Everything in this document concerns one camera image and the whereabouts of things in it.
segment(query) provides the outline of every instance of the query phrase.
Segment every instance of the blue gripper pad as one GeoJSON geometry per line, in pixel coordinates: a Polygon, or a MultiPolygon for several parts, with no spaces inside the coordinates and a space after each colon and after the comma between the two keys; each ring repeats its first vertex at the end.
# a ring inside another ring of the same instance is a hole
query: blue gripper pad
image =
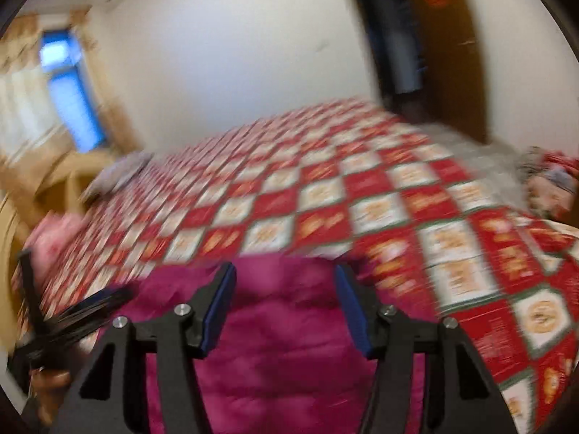
{"type": "Polygon", "coordinates": [[[213,282],[210,284],[210,286],[217,284],[217,289],[203,318],[203,339],[200,349],[204,356],[207,356],[217,346],[219,335],[235,293],[236,283],[237,274],[235,267],[228,263],[217,271],[213,282]]]}
{"type": "Polygon", "coordinates": [[[356,281],[351,269],[343,265],[336,266],[334,283],[354,345],[367,359],[370,359],[372,358],[373,345],[368,334],[367,313],[361,306],[359,295],[355,289],[360,284],[356,281]]]}

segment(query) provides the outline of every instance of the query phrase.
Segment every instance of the door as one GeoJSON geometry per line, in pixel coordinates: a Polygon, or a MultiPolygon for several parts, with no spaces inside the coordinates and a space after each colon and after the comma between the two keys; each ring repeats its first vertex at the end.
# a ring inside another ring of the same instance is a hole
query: door
{"type": "Polygon", "coordinates": [[[445,124],[487,143],[485,78],[466,0],[410,0],[428,69],[429,109],[445,124]]]}

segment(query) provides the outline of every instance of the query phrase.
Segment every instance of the gray floor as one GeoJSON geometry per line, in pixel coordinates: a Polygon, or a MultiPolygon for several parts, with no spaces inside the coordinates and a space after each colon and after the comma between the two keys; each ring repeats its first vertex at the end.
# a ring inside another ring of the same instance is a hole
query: gray floor
{"type": "Polygon", "coordinates": [[[433,141],[449,149],[467,171],[478,177],[501,203],[527,210],[523,186],[516,177],[519,154],[498,143],[480,145],[442,124],[421,124],[433,141]]]}

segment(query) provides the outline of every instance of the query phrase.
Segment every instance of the window pane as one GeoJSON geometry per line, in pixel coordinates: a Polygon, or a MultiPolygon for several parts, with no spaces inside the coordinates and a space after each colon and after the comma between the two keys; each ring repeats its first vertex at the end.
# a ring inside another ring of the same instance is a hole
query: window pane
{"type": "Polygon", "coordinates": [[[48,88],[56,110],[72,134],[79,152],[89,152],[104,141],[103,131],[75,69],[55,75],[49,81],[48,88]]]}
{"type": "Polygon", "coordinates": [[[40,49],[42,68],[53,70],[63,65],[71,65],[68,40],[51,42],[40,49]]]}

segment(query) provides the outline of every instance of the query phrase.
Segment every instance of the pile of clothes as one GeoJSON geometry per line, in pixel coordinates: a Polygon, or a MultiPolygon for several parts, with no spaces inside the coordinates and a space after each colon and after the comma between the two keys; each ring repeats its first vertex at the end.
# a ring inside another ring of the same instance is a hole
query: pile of clothes
{"type": "Polygon", "coordinates": [[[531,147],[517,168],[525,185],[529,210],[561,221],[572,208],[579,176],[579,158],[531,147]]]}

